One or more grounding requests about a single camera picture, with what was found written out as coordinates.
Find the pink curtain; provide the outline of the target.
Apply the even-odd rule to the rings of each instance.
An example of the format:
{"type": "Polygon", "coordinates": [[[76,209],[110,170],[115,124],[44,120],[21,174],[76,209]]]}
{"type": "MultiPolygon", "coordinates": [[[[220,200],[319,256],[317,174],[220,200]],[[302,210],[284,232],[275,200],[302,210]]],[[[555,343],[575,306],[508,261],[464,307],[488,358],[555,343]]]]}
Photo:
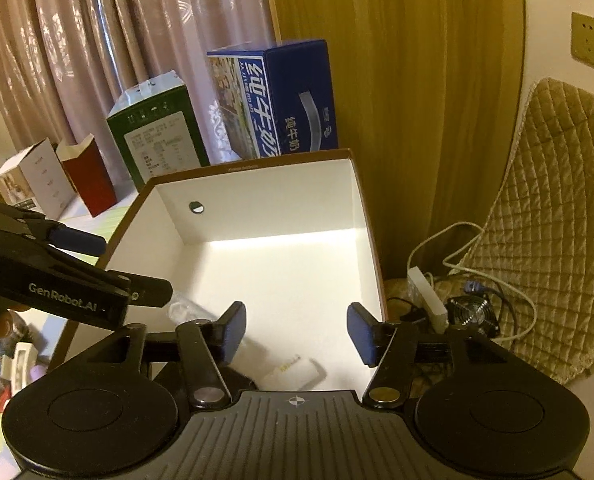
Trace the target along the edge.
{"type": "Polygon", "coordinates": [[[231,162],[207,54],[272,39],[268,0],[0,0],[0,152],[95,136],[124,181],[107,115],[124,90],[175,72],[209,162],[231,162]]]}

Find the white power strip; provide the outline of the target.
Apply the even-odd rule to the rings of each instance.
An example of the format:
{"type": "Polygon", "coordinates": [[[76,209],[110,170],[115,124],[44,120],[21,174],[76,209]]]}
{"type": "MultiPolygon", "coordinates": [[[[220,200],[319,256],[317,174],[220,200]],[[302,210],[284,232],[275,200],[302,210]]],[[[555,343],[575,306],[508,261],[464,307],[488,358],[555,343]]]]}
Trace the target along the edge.
{"type": "Polygon", "coordinates": [[[425,311],[435,333],[445,333],[449,326],[448,311],[431,283],[417,266],[408,270],[407,282],[408,293],[413,304],[425,311]]]}

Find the quilted tan chair cover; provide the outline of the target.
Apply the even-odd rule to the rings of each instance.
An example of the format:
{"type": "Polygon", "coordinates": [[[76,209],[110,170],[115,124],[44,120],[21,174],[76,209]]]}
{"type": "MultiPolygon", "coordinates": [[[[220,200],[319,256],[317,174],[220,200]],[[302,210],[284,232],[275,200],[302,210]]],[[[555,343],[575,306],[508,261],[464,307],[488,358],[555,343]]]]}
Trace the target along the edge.
{"type": "Polygon", "coordinates": [[[532,88],[484,232],[460,261],[503,281],[504,348],[563,385],[594,372],[594,94],[532,88]]]}

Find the white product box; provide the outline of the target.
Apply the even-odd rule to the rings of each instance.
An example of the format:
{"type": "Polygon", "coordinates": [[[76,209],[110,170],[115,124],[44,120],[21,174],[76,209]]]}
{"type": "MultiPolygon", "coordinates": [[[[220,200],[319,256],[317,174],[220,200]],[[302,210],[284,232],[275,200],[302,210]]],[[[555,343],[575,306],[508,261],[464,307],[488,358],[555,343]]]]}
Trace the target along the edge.
{"type": "Polygon", "coordinates": [[[0,193],[10,206],[58,219],[76,191],[50,140],[44,139],[7,159],[0,168],[0,193]]]}

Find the dark red paper box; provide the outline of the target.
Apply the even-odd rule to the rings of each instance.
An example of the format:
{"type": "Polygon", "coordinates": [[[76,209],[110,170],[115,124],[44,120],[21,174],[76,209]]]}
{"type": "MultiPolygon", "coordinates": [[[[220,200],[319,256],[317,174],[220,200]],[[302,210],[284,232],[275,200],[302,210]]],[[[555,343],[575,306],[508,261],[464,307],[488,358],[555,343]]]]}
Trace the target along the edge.
{"type": "Polygon", "coordinates": [[[78,144],[60,142],[56,155],[92,217],[117,204],[114,185],[92,133],[78,144]]]}

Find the green white carton box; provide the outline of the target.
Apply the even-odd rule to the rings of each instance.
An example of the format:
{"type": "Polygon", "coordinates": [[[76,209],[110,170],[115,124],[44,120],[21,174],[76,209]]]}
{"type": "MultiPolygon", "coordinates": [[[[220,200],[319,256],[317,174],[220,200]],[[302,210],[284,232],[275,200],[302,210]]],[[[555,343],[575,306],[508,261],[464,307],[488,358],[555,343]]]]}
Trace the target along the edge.
{"type": "Polygon", "coordinates": [[[210,164],[189,90],[173,70],[124,90],[107,124],[139,190],[152,178],[210,164]]]}

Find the small black fan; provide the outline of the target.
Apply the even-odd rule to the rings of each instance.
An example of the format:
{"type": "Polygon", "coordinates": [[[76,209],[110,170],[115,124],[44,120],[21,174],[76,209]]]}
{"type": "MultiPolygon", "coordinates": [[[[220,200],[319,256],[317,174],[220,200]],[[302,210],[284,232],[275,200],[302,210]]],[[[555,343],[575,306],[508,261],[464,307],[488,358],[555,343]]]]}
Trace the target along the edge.
{"type": "Polygon", "coordinates": [[[488,338],[496,338],[500,335],[497,315],[486,297],[476,295],[451,297],[446,303],[446,309],[451,325],[472,327],[488,338]]]}

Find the wall socket plate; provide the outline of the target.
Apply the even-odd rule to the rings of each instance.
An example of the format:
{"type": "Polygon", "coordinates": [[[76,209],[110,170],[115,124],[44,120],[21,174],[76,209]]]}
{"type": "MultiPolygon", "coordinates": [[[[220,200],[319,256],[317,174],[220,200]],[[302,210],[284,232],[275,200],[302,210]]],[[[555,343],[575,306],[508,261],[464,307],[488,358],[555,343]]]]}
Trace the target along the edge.
{"type": "Polygon", "coordinates": [[[572,13],[570,52],[579,61],[594,66],[594,16],[572,13]]]}

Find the blue milk carton box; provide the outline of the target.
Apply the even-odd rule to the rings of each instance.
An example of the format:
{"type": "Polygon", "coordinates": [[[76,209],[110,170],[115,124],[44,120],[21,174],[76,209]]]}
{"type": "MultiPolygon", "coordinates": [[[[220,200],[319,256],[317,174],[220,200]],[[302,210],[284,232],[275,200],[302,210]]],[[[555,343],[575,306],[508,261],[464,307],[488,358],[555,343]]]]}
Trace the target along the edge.
{"type": "Polygon", "coordinates": [[[227,137],[240,158],[338,148],[325,40],[241,44],[207,56],[227,137]]]}

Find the brown open cardboard box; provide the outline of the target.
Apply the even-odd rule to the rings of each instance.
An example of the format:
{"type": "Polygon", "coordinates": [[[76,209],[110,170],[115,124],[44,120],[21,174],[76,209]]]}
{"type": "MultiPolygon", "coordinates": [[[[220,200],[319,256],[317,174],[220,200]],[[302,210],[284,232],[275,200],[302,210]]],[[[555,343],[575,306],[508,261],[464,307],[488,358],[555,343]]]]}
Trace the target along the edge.
{"type": "Polygon", "coordinates": [[[384,314],[383,285],[352,154],[300,153],[150,180],[112,230],[103,268],[155,276],[212,315],[247,310],[233,365],[260,380],[293,356],[320,389],[371,377],[349,304],[384,314]]]}

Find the small white box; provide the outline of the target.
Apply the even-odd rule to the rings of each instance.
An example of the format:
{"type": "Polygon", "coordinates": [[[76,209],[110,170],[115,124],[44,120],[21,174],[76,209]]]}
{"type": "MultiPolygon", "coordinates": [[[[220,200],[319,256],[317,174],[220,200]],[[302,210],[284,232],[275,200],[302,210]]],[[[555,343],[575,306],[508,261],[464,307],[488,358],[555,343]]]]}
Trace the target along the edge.
{"type": "Polygon", "coordinates": [[[308,390],[324,378],[325,370],[317,362],[295,354],[265,374],[258,387],[269,391],[308,390]]]}

